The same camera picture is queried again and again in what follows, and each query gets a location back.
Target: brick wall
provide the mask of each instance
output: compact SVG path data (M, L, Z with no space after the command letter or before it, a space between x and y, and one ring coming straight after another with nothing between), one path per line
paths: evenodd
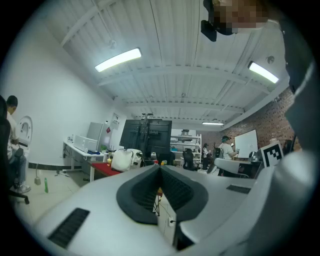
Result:
M231 137L232 142L235 142L235 136L247 133L256 129L258 139L258 148L270 144L270 139L277 138L281 145L284 145L285 140L292 140L294 131L285 117L287 109L293 103L293 94L289 88L279 95L278 100L268 103L266 106L242 120L235 125L223 131L200 131L197 134L202 134L202 144L208 143L212 150L214 142L216 146L220 145L223 135ZM299 141L296 140L294 150L300 149Z

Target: ceiling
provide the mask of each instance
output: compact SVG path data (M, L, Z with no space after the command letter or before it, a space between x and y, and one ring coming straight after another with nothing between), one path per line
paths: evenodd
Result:
M96 86L132 116L225 124L270 94L277 84L248 69L250 61L287 77L277 24L211 42L200 32L202 0L58 0L44 18L60 45ZM97 72L95 66L139 47L142 57ZM267 57L274 56L268 64Z

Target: box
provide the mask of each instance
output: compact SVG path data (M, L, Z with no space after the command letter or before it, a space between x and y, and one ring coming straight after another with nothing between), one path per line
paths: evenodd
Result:
M73 141L73 145L75 148L81 150L81 151L85 151L85 149L87 150L96 150L97 148L97 144L98 141L95 139L91 139L91 138L86 138L86 137L82 137L79 135L76 135Z

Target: green bottle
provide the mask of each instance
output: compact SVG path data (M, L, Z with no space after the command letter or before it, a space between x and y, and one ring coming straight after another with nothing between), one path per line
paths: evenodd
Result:
M47 178L44 178L44 192L49 193Z

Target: floor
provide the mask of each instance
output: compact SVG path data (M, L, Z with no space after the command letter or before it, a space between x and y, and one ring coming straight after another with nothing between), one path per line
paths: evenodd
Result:
M29 197L30 204L26 204L23 198L10 197L16 214L30 226L32 226L49 209L72 196L82 186L88 183L83 178L89 178L88 174L83 172L68 172L70 177L63 176L54 170L37 170L41 179L41 185L35 184L36 170L27 169L26 183L31 190L25 195ZM49 193L45 192L45 178L47 179ZM176 224L169 226L169 217L176 220L176 213L170 206L166 196L163 195L160 201L160 216L158 216L158 227L163 233L165 239L172 244Z
M13 208L17 215L33 225L46 211L70 197L77 192L79 188L88 183L83 178L89 178L89 175L83 172L69 172L70 177L57 174L54 170L37 170L41 179L41 185L35 184L36 170L28 168L26 171L26 183L31 190L24 195L29 197L30 204L25 204L23 198L11 197ZM45 178L49 193L45 192Z

